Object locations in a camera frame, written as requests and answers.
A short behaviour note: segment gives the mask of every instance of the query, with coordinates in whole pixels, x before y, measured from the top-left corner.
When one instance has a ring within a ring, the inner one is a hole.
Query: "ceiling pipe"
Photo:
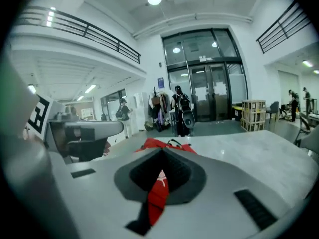
[[[142,35],[149,34],[150,32],[154,33],[158,30],[163,29],[163,27],[172,26],[178,23],[188,22],[190,20],[203,20],[203,19],[224,19],[224,20],[234,20],[244,23],[251,23],[252,18],[250,17],[244,17],[244,16],[238,16],[234,14],[226,14],[226,13],[193,13],[183,16],[177,16],[174,18],[166,19],[163,21],[160,21],[158,23],[155,23],[153,25],[147,26],[144,29],[135,32],[132,34],[132,37],[135,39],[138,39]]]

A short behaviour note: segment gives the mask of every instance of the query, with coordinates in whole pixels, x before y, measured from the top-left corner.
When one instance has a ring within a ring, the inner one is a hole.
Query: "speaker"
[[[187,128],[192,129],[195,126],[195,117],[191,110],[183,112],[183,120]]]

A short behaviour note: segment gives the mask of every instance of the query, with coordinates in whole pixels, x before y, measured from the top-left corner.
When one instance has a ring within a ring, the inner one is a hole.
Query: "blue sign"
[[[164,77],[158,78],[159,89],[165,88]]]

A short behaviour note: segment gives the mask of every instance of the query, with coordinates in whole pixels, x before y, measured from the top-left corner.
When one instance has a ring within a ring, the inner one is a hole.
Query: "floor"
[[[299,132],[299,119],[296,119],[295,123],[288,122],[285,120],[278,120],[276,123],[272,120],[269,124],[269,119],[266,120],[265,130],[268,130],[283,139],[293,143]],[[234,120],[225,120],[220,122],[199,122],[196,123],[194,129],[194,137],[198,136],[209,136],[209,135],[227,135],[235,133],[245,133],[246,131],[241,127],[241,123]],[[157,132],[156,130],[150,132],[139,132],[133,135],[132,138],[126,139],[119,142],[118,144],[110,148],[110,156],[117,157],[124,155],[128,152],[135,151],[139,149],[147,138],[159,138],[159,137],[175,137],[172,133],[172,129],[164,130],[162,132]],[[311,158],[319,164],[319,156],[312,153]]]

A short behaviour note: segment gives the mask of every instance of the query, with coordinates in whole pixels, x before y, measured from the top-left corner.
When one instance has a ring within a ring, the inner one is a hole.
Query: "black handrail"
[[[54,16],[51,21],[48,21],[50,12],[53,12]],[[50,24],[50,28],[72,33],[100,43],[138,64],[140,63],[141,55],[130,46],[99,27],[65,12],[39,6],[29,6],[21,13],[15,25],[48,27],[47,24]]]
[[[301,7],[294,1],[284,13],[262,33],[256,40],[263,53],[274,48],[278,44],[310,24],[310,20]]]

